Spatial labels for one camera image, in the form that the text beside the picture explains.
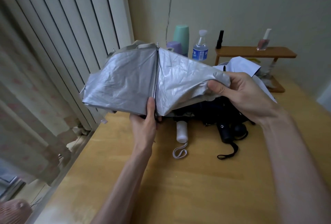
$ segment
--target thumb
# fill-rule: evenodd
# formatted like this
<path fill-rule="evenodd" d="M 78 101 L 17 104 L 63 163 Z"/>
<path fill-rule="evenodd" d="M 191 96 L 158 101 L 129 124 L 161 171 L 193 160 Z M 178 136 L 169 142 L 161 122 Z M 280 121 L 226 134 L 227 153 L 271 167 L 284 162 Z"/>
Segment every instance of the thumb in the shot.
<path fill-rule="evenodd" d="M 225 96 L 229 99 L 231 99 L 234 95 L 234 90 L 231 90 L 230 88 L 227 88 L 222 83 L 217 82 L 216 80 L 209 80 L 208 81 L 208 88 L 212 90 L 214 93 L 217 93 L 221 96 Z"/>
<path fill-rule="evenodd" d="M 147 100 L 147 117 L 146 118 L 154 118 L 155 111 L 155 100 L 153 97 L 149 97 Z"/>

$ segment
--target bottle label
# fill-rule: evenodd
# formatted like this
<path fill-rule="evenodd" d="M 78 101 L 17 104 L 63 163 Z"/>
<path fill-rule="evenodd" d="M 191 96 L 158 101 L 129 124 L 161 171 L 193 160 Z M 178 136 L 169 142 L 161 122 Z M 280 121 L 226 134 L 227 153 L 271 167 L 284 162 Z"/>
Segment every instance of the bottle label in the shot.
<path fill-rule="evenodd" d="M 193 49 L 192 59 L 203 61 L 207 58 L 208 50 L 195 50 Z"/>

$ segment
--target black wrist strap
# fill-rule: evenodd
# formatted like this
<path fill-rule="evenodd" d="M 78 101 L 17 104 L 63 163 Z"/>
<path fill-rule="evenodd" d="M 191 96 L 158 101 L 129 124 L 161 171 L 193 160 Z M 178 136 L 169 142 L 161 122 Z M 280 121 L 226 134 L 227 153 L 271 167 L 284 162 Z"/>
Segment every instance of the black wrist strap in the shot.
<path fill-rule="evenodd" d="M 234 144 L 233 142 L 229 143 L 231 145 L 231 147 L 233 148 L 233 153 L 231 154 L 220 154 L 220 155 L 217 155 L 217 158 L 218 159 L 227 159 L 227 158 L 231 158 L 233 157 L 236 152 L 238 152 L 238 146 L 236 144 Z"/>
<path fill-rule="evenodd" d="M 235 140 L 243 140 L 244 138 L 246 138 L 248 135 L 248 131 L 245 133 L 245 135 L 239 139 L 235 139 Z M 238 152 L 238 146 L 234 143 L 234 142 L 231 142 L 229 143 L 231 145 L 231 147 L 233 148 L 233 153 L 231 154 L 220 154 L 220 155 L 217 155 L 217 158 L 218 159 L 227 159 L 227 158 L 231 158 L 233 157 L 237 152 Z"/>

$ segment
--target plastic water bottle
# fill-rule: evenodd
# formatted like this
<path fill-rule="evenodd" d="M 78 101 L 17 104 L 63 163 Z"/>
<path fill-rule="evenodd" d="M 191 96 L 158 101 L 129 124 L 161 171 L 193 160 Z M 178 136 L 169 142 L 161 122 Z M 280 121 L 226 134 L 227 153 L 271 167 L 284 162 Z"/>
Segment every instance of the plastic water bottle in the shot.
<path fill-rule="evenodd" d="M 199 31 L 200 37 L 196 41 L 196 44 L 193 46 L 192 59 L 198 61 L 206 60 L 208 54 L 208 46 L 205 43 L 206 34 L 207 34 L 207 30 Z"/>

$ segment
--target nail polish bottle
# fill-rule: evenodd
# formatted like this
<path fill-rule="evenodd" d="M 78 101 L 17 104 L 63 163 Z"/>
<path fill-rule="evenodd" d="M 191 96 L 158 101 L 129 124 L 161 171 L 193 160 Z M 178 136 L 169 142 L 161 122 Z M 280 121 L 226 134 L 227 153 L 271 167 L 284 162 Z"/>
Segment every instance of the nail polish bottle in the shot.
<path fill-rule="evenodd" d="M 271 29 L 267 29 L 265 31 L 265 34 L 264 34 L 264 37 L 263 39 L 260 39 L 259 43 L 258 43 L 258 47 L 257 47 L 257 50 L 265 50 L 268 46 L 268 43 L 269 43 L 269 39 L 268 39 L 268 36 L 269 36 L 269 33 L 270 33 Z"/>

